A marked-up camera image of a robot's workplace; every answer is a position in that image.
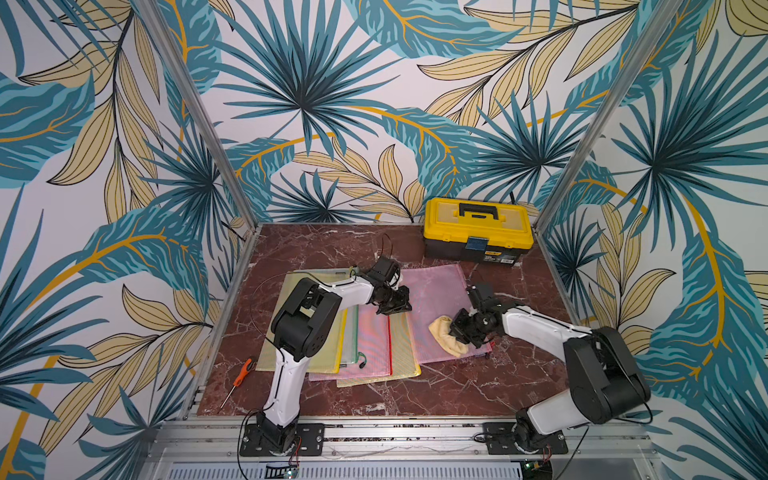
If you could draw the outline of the cream wiping cloth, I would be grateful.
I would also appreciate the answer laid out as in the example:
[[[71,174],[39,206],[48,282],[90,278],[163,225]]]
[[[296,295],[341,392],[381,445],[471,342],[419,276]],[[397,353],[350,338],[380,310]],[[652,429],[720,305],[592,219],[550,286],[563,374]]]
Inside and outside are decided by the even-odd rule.
[[[429,324],[429,332],[446,353],[455,358],[465,357],[469,353],[469,347],[450,334],[451,322],[450,317],[440,316]]]

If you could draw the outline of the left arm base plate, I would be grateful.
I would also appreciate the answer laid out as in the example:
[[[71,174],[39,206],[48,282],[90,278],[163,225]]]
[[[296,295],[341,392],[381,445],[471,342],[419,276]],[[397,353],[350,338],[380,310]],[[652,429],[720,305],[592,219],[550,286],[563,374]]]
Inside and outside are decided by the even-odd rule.
[[[247,424],[238,453],[243,457],[288,456],[317,457],[322,454],[326,427],[322,423],[299,423],[284,429]]]

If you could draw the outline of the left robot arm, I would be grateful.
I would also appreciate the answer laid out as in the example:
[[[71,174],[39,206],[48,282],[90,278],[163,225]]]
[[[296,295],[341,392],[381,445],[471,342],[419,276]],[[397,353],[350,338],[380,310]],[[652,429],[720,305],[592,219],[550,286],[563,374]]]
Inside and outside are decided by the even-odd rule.
[[[298,281],[271,324],[275,371],[264,408],[256,415],[256,430],[270,450],[283,453],[293,446],[310,360],[324,346],[339,312],[360,305],[375,306],[379,315],[412,309],[400,277],[400,265],[381,257],[370,269],[340,282],[311,276]]]

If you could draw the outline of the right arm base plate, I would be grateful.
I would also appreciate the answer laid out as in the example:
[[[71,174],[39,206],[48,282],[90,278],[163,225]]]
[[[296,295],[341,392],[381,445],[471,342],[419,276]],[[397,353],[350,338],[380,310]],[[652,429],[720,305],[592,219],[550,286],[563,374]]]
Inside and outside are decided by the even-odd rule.
[[[561,431],[542,435],[526,423],[487,422],[473,439],[484,444],[490,455],[559,455],[569,452]]]

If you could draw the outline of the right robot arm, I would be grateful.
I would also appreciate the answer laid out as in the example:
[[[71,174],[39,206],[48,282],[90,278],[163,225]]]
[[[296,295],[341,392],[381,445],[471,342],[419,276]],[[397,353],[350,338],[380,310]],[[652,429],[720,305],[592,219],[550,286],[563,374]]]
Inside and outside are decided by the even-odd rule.
[[[449,334],[480,347],[492,335],[526,341],[564,362],[568,389],[518,411],[514,429],[494,442],[533,455],[567,452],[563,432],[600,425],[647,404],[650,388],[622,335],[612,327],[590,329],[498,299],[488,284],[466,288],[471,310],[462,309]]]

